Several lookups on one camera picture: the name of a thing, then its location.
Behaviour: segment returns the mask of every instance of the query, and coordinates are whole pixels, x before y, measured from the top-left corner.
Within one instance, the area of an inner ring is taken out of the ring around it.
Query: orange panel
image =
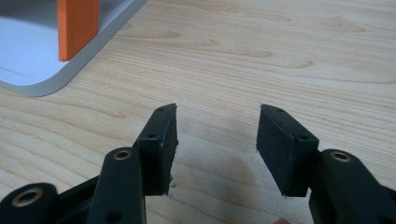
[[[99,29],[99,0],[58,0],[59,60],[68,61]]]

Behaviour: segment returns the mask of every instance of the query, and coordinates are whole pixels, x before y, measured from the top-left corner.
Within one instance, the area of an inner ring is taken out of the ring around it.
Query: wooden table
[[[62,90],[0,90],[1,198],[98,175],[170,103],[176,187],[147,197],[148,223],[312,223],[308,199],[282,197],[255,149],[260,104],[396,189],[396,3],[149,0]]]

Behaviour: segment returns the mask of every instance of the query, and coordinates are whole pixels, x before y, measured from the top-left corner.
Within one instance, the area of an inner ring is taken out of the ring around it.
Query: screw hole
[[[303,139],[303,140],[308,140],[308,136],[306,136],[306,135],[298,135],[298,138]]]
[[[332,152],[330,155],[338,161],[344,161],[344,162],[351,161],[350,157],[343,152],[335,151],[335,152]]]
[[[109,213],[106,217],[107,223],[117,223],[122,220],[122,213],[121,212],[112,212]]]
[[[395,224],[390,217],[385,217],[385,216],[378,216],[376,219],[381,223],[381,224]]]
[[[114,159],[118,160],[118,161],[122,161],[125,160],[127,158],[129,158],[132,155],[132,152],[130,150],[122,150],[122,151],[118,151],[116,153],[114,153]]]
[[[12,205],[15,207],[24,207],[28,204],[34,203],[37,201],[41,196],[43,195],[43,189],[42,188],[32,188],[28,189],[14,198],[12,200]]]

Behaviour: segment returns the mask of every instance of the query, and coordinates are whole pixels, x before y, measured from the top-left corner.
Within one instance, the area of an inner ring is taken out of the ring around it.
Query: table surface
[[[255,149],[260,104],[396,189],[396,2],[149,0],[60,91],[0,90],[0,197],[98,175],[171,103],[176,187],[147,197],[148,223],[312,223]]]

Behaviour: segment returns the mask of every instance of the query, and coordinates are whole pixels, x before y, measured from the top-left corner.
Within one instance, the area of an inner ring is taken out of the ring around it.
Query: gray plastic base
[[[27,96],[59,90],[146,2],[100,0],[99,34],[60,62],[56,1],[0,0],[0,87]]]

